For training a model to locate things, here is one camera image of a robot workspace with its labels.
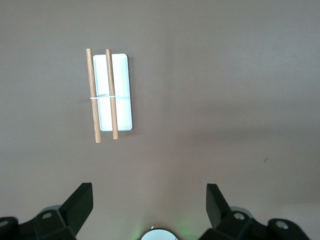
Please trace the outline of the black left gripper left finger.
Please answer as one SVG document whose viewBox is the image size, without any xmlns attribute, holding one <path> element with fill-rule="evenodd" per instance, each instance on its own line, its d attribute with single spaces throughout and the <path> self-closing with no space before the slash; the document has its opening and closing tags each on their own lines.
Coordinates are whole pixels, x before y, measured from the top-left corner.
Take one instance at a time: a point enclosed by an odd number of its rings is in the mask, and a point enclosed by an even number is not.
<svg viewBox="0 0 320 240">
<path fill-rule="evenodd" d="M 77 240 L 92 210 L 92 183 L 82 183 L 62 205 L 48 207 L 27 222 L 0 217 L 0 240 Z"/>
</svg>

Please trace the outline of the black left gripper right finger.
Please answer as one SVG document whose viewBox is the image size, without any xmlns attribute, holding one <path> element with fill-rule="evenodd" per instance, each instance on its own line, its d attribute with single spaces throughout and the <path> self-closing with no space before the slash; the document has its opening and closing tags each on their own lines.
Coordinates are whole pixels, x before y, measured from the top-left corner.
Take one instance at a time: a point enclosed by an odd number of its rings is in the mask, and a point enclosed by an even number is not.
<svg viewBox="0 0 320 240">
<path fill-rule="evenodd" d="M 206 186 L 206 212 L 211 223 L 206 240 L 310 240 L 290 220 L 273 218 L 264 225 L 242 210 L 232 210 L 217 184 Z"/>
</svg>

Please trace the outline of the white towel rack base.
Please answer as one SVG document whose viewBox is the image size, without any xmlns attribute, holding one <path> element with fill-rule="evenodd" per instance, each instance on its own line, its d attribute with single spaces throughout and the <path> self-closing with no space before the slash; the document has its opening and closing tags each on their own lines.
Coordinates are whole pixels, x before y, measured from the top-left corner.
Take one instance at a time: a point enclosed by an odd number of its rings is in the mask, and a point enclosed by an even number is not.
<svg viewBox="0 0 320 240">
<path fill-rule="evenodd" d="M 113 128 L 110 100 L 113 96 L 109 90 L 106 55 L 94 55 L 93 66 L 100 130 L 111 132 Z M 130 131 L 133 128 L 133 122 L 128 56 L 124 53 L 113 54 L 112 67 L 117 127 L 119 131 Z"/>
</svg>

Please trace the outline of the wooden rack rod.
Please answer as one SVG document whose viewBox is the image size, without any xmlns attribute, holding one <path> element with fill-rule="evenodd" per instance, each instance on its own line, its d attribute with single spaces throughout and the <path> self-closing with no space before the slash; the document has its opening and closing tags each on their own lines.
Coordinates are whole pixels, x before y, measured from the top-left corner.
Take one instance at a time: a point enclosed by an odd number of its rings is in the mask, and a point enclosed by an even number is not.
<svg viewBox="0 0 320 240">
<path fill-rule="evenodd" d="M 108 88 L 109 88 L 109 96 L 110 96 L 112 138 L 114 140 L 117 140 L 119 138 L 119 130 L 118 130 L 112 51 L 110 49 L 106 49 L 105 54 L 106 54 L 106 66 L 107 66 L 107 75 L 108 75 Z"/>
<path fill-rule="evenodd" d="M 90 100 L 92 108 L 92 117 L 93 117 L 93 127 L 94 127 L 94 138 L 97 144 L 101 143 L 101 130 L 100 130 L 100 120 L 99 120 L 99 110 L 98 110 L 98 99 L 96 92 L 96 80 L 94 72 L 94 62 L 93 62 L 93 53 L 90 48 L 85 50 L 86 53 L 86 62 L 87 62 L 87 72 L 89 79 L 89 89 L 90 89 Z"/>
</svg>

